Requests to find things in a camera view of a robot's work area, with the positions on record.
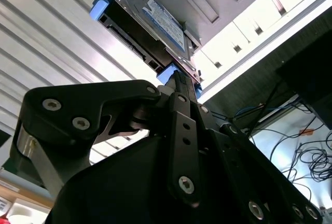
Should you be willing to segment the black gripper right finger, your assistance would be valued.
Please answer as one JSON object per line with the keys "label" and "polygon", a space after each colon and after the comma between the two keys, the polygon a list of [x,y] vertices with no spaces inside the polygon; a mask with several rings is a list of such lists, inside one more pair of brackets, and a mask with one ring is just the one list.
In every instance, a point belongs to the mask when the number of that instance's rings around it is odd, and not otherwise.
{"label": "black gripper right finger", "polygon": [[218,127],[211,112],[192,104],[206,223],[322,223],[314,205],[233,124]]}

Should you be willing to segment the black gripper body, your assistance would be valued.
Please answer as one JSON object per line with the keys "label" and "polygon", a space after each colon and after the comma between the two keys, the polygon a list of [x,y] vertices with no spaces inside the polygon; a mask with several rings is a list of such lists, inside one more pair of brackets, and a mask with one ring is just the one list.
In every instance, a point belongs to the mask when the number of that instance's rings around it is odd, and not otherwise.
{"label": "black gripper body", "polygon": [[197,208],[167,186],[169,145],[163,138],[133,144],[71,178],[47,223],[246,223],[210,155],[198,153],[203,194]]}

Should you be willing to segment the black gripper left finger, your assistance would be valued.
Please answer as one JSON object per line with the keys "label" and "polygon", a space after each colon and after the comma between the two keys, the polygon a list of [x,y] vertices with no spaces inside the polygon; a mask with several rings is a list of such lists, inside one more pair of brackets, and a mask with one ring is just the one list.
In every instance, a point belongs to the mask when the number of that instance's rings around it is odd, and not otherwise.
{"label": "black gripper left finger", "polygon": [[197,104],[190,78],[41,87],[26,93],[10,151],[56,199],[78,173],[145,138],[169,145],[167,186],[190,207],[201,201]]}

